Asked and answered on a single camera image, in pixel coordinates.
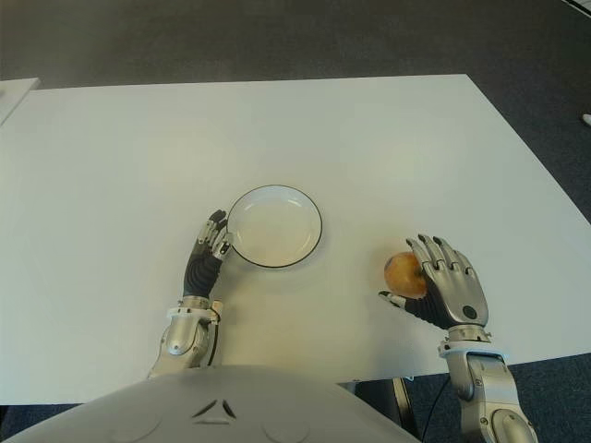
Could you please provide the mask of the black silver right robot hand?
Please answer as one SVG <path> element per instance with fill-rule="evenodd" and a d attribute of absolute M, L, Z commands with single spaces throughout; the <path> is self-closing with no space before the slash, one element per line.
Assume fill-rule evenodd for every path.
<path fill-rule="evenodd" d="M 467 257 L 443 238 L 420 234 L 406 240 L 418 261 L 427 291 L 413 299 L 380 291 L 387 303 L 441 329 L 488 323 L 488 305 L 476 271 Z"/>

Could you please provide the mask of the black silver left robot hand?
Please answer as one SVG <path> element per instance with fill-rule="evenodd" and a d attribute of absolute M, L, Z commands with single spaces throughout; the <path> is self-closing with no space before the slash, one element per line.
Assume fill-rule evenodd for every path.
<path fill-rule="evenodd" d="M 227 213 L 216 210 L 199 230 L 187 261 L 183 280 L 184 297 L 210 297 L 233 243 L 233 235 L 228 232 L 227 223 Z"/>

